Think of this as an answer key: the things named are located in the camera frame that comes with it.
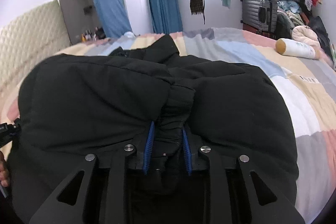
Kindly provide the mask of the left hand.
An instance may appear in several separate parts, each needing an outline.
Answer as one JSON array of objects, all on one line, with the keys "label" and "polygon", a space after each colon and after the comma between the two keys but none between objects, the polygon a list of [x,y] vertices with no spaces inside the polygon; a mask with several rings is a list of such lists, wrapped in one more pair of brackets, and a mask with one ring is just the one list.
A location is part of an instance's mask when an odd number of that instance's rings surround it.
[{"label": "left hand", "polygon": [[2,151],[0,151],[0,181],[1,186],[5,188],[10,184],[9,171],[6,167],[6,161]]}]

